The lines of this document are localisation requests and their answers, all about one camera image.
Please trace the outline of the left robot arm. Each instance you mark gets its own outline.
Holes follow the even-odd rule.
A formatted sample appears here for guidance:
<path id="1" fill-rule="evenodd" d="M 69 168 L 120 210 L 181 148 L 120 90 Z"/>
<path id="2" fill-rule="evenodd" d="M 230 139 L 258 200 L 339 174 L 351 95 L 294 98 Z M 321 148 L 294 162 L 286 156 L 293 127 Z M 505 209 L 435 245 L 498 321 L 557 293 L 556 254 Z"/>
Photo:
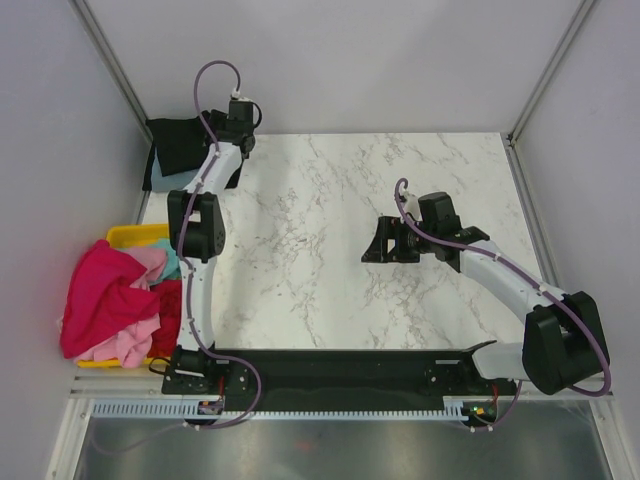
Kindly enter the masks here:
<path id="1" fill-rule="evenodd" d="M 219 196 L 237 186 L 244 161 L 255 145 L 260 117 L 254 105 L 232 103 L 226 114 L 202 118 L 211 139 L 194 178 L 167 197 L 169 239 L 179 258 L 182 282 L 181 324 L 177 344 L 163 374 L 165 395 L 212 395 L 219 369 L 210 357 L 215 346 L 212 284 L 226 242 Z"/>

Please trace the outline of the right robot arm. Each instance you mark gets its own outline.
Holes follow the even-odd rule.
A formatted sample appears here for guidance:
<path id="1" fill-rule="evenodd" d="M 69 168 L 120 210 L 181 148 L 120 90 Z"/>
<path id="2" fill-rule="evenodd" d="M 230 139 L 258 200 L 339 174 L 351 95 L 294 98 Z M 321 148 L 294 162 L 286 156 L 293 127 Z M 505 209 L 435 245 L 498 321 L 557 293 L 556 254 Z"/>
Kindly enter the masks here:
<path id="1" fill-rule="evenodd" d="M 529 381 L 547 395 L 565 389 L 590 397 L 609 393 L 610 359 L 592 297 L 568 294 L 535 277 L 477 227 L 455 227 L 441 238 L 423 227 L 421 222 L 380 217 L 362 262 L 417 263 L 432 254 L 483 286 L 524 325 L 519 343 L 474 349 L 472 360 L 457 371 L 465 391 L 481 393 L 494 379 L 512 379 Z"/>

